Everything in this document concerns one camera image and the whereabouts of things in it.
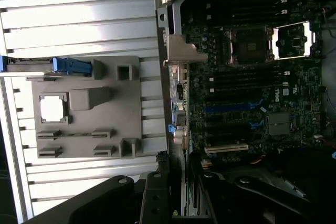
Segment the metal socket cover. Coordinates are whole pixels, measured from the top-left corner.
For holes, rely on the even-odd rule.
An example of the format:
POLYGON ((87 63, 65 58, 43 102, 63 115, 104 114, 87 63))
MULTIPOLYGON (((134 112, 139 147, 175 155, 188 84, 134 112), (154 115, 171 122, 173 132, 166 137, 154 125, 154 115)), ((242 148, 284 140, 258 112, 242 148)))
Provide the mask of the metal socket cover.
POLYGON ((309 21, 287 24, 272 30, 269 48, 274 60, 310 57, 316 34, 311 31, 309 21))

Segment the CPU socket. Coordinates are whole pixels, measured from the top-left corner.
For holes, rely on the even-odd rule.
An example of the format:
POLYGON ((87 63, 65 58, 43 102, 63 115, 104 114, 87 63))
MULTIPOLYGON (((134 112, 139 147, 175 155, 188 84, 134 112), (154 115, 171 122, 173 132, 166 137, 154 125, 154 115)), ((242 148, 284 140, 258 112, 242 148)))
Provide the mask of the CPU socket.
POLYGON ((227 62, 233 67, 265 64, 274 60, 272 36, 269 26, 232 28, 227 32, 230 44, 230 57, 227 62))

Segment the green RAM stick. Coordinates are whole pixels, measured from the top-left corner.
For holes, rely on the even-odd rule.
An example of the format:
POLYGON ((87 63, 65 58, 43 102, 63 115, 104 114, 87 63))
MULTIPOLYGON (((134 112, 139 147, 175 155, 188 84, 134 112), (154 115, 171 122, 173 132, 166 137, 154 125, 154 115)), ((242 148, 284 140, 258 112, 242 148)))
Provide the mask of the green RAM stick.
POLYGON ((58 138, 74 138, 74 137, 92 137, 92 138, 107 138, 110 139, 109 134, 104 134, 101 132, 92 132, 92 133, 71 133, 71 134, 54 134, 54 135, 47 135, 47 134, 38 134, 38 139, 58 139, 58 138))

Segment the green motherboard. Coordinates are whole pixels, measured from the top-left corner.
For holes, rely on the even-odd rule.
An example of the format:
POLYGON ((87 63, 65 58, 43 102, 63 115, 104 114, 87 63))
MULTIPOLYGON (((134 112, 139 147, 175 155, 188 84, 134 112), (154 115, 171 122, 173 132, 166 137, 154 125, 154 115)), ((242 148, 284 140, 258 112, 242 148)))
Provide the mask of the green motherboard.
POLYGON ((251 162, 269 153, 320 146, 322 110, 323 7, 315 0, 187 0, 182 4, 182 34, 207 60, 190 66, 191 152, 200 154, 204 168, 251 162), (316 42, 310 57, 273 60, 233 67, 227 64, 232 28, 275 27, 310 22, 316 42), (256 103, 248 111, 205 113, 203 107, 256 103), (288 112, 290 133, 271 136, 268 115, 288 112), (249 145, 249 150, 212 153, 206 146, 249 145))

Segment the silver CPU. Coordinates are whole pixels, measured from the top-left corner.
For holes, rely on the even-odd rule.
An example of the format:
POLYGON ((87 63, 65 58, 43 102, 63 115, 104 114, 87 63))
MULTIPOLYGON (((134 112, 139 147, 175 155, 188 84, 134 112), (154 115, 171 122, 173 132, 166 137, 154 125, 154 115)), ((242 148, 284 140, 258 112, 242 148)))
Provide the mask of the silver CPU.
POLYGON ((40 100, 40 112, 45 122, 60 122, 64 118, 63 100, 59 96, 44 96, 40 100))

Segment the silver chipset heatsink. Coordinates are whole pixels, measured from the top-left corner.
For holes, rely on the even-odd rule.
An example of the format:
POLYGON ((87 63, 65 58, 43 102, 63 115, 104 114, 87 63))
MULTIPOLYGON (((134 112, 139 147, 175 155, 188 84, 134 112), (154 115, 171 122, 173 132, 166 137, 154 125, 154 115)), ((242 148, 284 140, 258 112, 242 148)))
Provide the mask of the silver chipset heatsink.
POLYGON ((268 133, 271 136, 290 133, 290 115, 288 112, 276 112, 268 115, 268 133))

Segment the grey parts rack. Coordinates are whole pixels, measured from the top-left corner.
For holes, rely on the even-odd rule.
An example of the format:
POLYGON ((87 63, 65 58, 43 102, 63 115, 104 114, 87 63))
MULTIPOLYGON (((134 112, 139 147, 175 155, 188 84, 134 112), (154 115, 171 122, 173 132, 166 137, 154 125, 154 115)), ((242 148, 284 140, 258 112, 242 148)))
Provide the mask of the grey parts rack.
POLYGON ((90 57, 91 76, 31 78, 39 158, 135 157, 142 135, 140 61, 137 56, 90 57), (40 100, 59 96, 64 118, 45 122, 40 100), (38 134, 101 132, 107 138, 38 139, 38 134))

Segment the white expansion slot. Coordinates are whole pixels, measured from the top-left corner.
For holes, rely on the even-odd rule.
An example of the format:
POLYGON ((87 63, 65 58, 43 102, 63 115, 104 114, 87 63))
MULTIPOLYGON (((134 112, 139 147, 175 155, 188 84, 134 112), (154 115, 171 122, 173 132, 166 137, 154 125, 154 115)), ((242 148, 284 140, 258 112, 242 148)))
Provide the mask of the white expansion slot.
POLYGON ((226 145, 219 145, 219 146, 206 146, 206 147, 204 147, 204 151, 207 154, 246 151, 246 150, 249 150, 249 145, 246 144, 246 143, 243 143, 243 144, 226 144, 226 145))

